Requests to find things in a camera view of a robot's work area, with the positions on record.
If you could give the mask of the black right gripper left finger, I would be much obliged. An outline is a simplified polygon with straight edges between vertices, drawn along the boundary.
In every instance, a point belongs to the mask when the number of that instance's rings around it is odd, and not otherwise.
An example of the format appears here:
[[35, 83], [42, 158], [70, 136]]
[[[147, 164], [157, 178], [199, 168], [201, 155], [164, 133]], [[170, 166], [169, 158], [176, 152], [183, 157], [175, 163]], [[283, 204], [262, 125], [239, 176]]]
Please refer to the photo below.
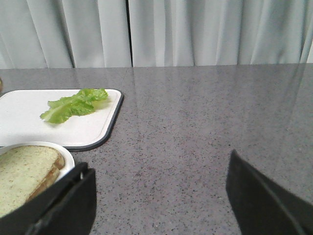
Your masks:
[[79, 163], [62, 179], [0, 220], [2, 235], [88, 235], [97, 207], [95, 170]]

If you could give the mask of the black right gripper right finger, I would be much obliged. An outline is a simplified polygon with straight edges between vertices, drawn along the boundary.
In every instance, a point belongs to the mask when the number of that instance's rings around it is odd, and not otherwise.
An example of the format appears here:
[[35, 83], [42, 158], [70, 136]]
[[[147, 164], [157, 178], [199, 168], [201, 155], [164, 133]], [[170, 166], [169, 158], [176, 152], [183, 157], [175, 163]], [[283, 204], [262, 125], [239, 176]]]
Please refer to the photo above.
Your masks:
[[232, 150], [226, 192], [244, 235], [311, 235], [313, 206], [243, 160]]

